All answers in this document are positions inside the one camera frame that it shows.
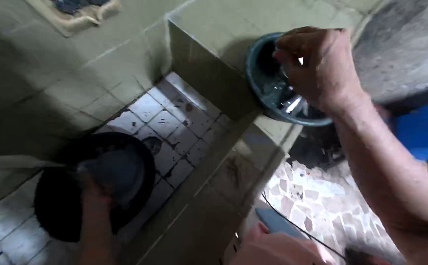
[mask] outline black cable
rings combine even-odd
[[[262,193],[263,198],[265,199],[265,201],[268,203],[268,205],[270,205],[271,209],[273,209],[277,214],[279,214],[282,218],[284,218],[286,221],[288,221],[290,224],[292,224],[293,226],[295,226],[297,229],[299,229],[301,232],[303,232],[304,234],[306,234],[309,238],[312,238],[314,240],[316,240],[317,242],[319,242],[320,244],[322,244],[324,247],[326,247],[327,249],[331,250],[333,253],[335,253],[336,255],[338,255],[340,258],[342,258],[344,261],[346,261],[346,258],[340,254],[338,251],[334,250],[333,248],[329,247],[327,244],[323,243],[322,241],[320,241],[318,238],[314,237],[313,235],[309,234],[308,232],[304,231],[302,228],[300,228],[299,226],[297,226],[296,224],[294,224],[293,222],[291,222],[289,219],[287,219],[284,215],[282,215],[280,212],[278,212],[278,210],[276,210],[276,208],[274,208],[270,202],[266,199],[266,195],[265,195],[265,191],[263,191]]]

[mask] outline white tile floor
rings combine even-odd
[[[162,140],[154,156],[157,174],[152,195],[141,212],[116,235],[127,244],[144,223],[200,165],[211,144],[232,121],[176,73],[140,97],[97,133],[122,132],[143,140]],[[78,244],[50,238],[33,215],[39,175],[0,201],[0,265],[75,264]]]

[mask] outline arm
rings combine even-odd
[[[304,27],[276,45],[275,57],[289,69],[294,89],[334,119],[352,175],[395,244],[407,258],[428,248],[428,172],[361,88],[348,32]]]
[[[89,176],[82,195],[80,265],[115,265],[109,214],[111,198],[104,196]]]

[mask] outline blue container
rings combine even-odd
[[[397,138],[415,158],[428,161],[428,105],[398,117],[395,130]]]

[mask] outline forearm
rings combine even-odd
[[[80,265],[114,265],[110,207],[106,202],[83,200]]]
[[[428,222],[428,171],[394,137],[371,101],[363,99],[335,122],[353,177],[376,214],[390,226]]]

